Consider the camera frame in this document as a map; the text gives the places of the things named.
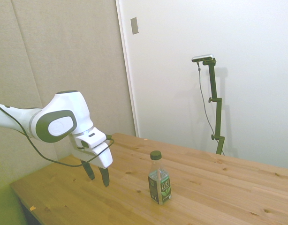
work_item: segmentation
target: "white wall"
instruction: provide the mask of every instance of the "white wall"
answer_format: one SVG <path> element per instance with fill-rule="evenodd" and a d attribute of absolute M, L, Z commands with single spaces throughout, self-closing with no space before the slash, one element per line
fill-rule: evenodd
<path fill-rule="evenodd" d="M 288 0 L 118 4 L 140 137 L 216 151 L 191 62 L 212 53 L 225 154 L 288 168 Z M 201 67 L 207 101 L 208 70 Z M 216 104 L 206 107 L 215 126 Z"/>

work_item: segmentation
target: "beige wall panel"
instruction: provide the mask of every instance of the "beige wall panel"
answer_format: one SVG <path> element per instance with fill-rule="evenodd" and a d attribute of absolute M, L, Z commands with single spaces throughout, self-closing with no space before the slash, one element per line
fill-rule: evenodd
<path fill-rule="evenodd" d="M 9 0 L 0 0 L 0 103 L 18 108 L 42 106 Z M 35 144 L 46 156 L 56 159 L 52 144 Z M 0 224 L 26 224 L 9 183 L 47 164 L 22 134 L 0 127 Z"/>
<path fill-rule="evenodd" d="M 14 1 L 43 105 L 79 90 L 98 129 L 135 135 L 115 0 Z M 68 154 L 68 138 L 54 144 Z"/>

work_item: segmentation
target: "green metal stand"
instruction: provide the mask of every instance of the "green metal stand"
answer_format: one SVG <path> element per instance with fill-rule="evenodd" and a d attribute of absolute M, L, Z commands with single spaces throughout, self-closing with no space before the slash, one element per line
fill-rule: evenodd
<path fill-rule="evenodd" d="M 220 136 L 222 98 L 217 97 L 216 80 L 215 80 L 215 69 L 214 69 L 214 66 L 216 65 L 216 59 L 213 58 L 211 60 L 203 61 L 202 64 L 205 65 L 205 66 L 206 65 L 209 66 L 210 81 L 211 81 L 211 92 L 212 92 L 212 97 L 209 98 L 209 102 L 216 102 L 217 103 L 215 135 L 212 135 L 212 140 L 215 139 L 215 140 L 218 141 L 216 154 L 220 154 L 221 155 L 225 137 Z"/>

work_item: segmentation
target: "plastic bottle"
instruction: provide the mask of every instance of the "plastic bottle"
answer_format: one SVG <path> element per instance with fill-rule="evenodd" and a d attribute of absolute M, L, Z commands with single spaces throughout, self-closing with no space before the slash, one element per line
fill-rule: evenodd
<path fill-rule="evenodd" d="M 162 205 L 171 199 L 171 185 L 168 171 L 162 164 L 160 151 L 150 153 L 152 168 L 148 175 L 150 196 L 158 204 Z"/>

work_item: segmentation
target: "black cable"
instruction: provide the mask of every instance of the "black cable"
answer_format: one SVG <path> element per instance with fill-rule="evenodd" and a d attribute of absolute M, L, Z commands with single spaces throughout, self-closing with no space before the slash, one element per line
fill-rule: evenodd
<path fill-rule="evenodd" d="M 204 109 L 205 109 L 205 98 L 204 98 L 204 95 L 203 95 L 202 89 L 201 89 L 201 75 L 200 75 L 200 70 L 201 70 L 201 69 L 200 69 L 200 66 L 199 66 L 199 62 L 197 62 L 197 65 L 198 65 L 198 71 L 199 71 L 199 87 L 200 87 L 200 93 L 201 93 L 201 97 L 202 97 L 202 101 L 203 101 L 203 103 L 204 103 Z M 205 109 L 205 116 L 206 116 L 206 119 L 208 120 L 208 123 L 209 123 L 211 129 L 212 129 L 213 135 L 215 136 L 213 127 L 211 126 L 211 123 L 210 123 L 210 121 L 209 121 L 209 117 L 208 117 L 208 115 L 207 115 L 207 113 L 206 113 L 206 109 Z"/>
<path fill-rule="evenodd" d="M 21 129 L 22 129 L 22 131 L 24 132 L 24 135 L 26 136 L 27 140 L 30 142 L 30 144 L 32 145 L 32 147 L 37 151 L 37 153 L 38 153 L 42 158 L 44 158 L 44 159 L 46 159 L 46 160 L 48 160 L 48 161 L 50 161 L 50 162 L 53 162 L 53 163 L 57 163 L 57 164 L 61 164 L 61 165 L 66 165 L 66 166 L 70 166 L 70 167 L 83 166 L 83 165 L 89 163 L 90 161 L 94 160 L 95 158 L 97 158 L 101 153 L 103 153 L 105 150 L 107 150 L 109 147 L 111 147 L 111 146 L 114 144 L 114 142 L 115 142 L 115 141 L 111 138 L 110 135 L 107 135 L 107 136 L 108 136 L 107 139 L 110 140 L 110 141 L 113 141 L 113 142 L 112 142 L 110 145 L 108 145 L 105 149 L 103 149 L 99 154 L 97 154 L 96 156 L 94 156 L 93 158 L 91 158 L 90 160 L 88 160 L 87 162 L 84 162 L 84 163 L 82 163 L 82 164 L 80 164 L 80 165 L 70 165 L 70 164 L 66 164 L 66 163 L 61 163 L 61 162 L 54 161 L 54 160 L 52 160 L 52 159 L 49 159 L 49 158 L 46 158 L 45 156 L 43 156 L 43 155 L 41 154 L 41 152 L 36 148 L 36 146 L 34 145 L 34 143 L 31 141 L 30 137 L 28 137 L 28 135 L 27 135 L 24 127 L 21 125 L 21 123 L 20 123 L 15 117 L 13 117 L 12 115 L 10 115 L 8 112 L 6 112 L 6 111 L 5 111 L 4 109 L 2 109 L 1 107 L 0 107 L 0 110 L 3 111 L 7 116 L 9 116 L 10 118 L 12 118 L 12 119 L 21 127 Z"/>

